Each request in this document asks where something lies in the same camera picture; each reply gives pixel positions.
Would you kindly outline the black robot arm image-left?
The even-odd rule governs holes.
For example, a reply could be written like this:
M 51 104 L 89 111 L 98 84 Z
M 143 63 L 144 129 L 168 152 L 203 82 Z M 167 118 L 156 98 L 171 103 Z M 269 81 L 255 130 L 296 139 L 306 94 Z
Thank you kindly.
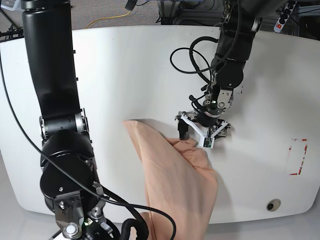
M 67 222 L 82 220 L 103 201 L 86 116 L 80 107 L 68 0 L 24 0 L 24 38 L 39 102 L 40 190 Z

